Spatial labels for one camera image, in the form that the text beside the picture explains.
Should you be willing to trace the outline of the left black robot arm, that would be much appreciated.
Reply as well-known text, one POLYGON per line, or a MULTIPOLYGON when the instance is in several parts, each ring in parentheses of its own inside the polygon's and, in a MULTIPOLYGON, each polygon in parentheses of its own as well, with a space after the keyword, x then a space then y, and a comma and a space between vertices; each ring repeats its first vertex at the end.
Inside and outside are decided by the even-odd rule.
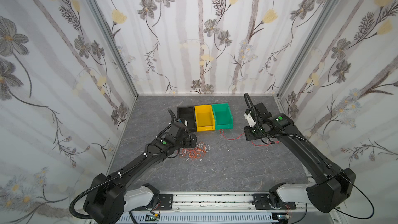
POLYGON ((180 151, 197 137, 189 132, 188 121, 177 118, 168 109, 171 122, 150 143, 144 151, 125 167, 110 175, 99 174, 89 189, 76 196, 69 205, 69 212, 78 219, 93 219, 98 224, 115 224, 123 215, 126 200, 124 196, 130 185, 147 170, 172 159, 175 151, 180 151))

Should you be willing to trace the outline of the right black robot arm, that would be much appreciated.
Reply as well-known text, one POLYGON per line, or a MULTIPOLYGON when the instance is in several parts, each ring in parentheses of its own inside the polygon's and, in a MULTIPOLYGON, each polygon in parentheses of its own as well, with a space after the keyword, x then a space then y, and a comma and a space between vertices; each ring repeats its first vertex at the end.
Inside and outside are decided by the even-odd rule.
POLYGON ((350 168, 342 169, 318 150, 298 129, 294 121, 283 113, 273 115, 264 104, 254 104, 248 93, 244 94, 247 105, 244 127, 247 141, 268 139, 266 145, 277 141, 284 144, 306 167, 312 183, 279 183, 269 190, 267 203, 273 208, 285 204, 311 204, 322 213, 337 210, 356 188, 356 174, 350 168))

